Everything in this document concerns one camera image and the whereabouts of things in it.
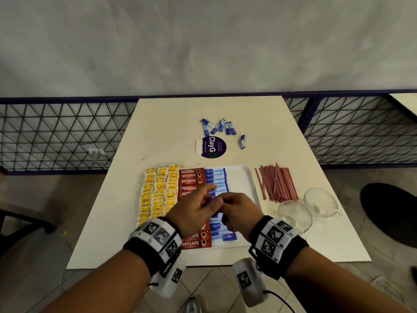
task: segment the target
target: black wrist strap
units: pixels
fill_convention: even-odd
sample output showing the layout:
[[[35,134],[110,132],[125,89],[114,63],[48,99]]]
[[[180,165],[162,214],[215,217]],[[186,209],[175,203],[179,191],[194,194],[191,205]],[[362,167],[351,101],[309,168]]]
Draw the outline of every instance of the black wrist strap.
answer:
[[[249,253],[266,275],[279,279],[307,242],[287,223],[264,216],[249,235]]]
[[[178,228],[164,217],[144,222],[129,238],[123,249],[140,256],[151,276],[157,272],[165,273],[181,251],[182,240]]]

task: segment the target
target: gray wall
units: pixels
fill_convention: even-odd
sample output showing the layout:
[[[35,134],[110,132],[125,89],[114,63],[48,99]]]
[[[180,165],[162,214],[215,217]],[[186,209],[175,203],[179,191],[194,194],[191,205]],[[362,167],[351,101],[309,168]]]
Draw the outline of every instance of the gray wall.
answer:
[[[0,0],[0,96],[416,88],[417,0]]]

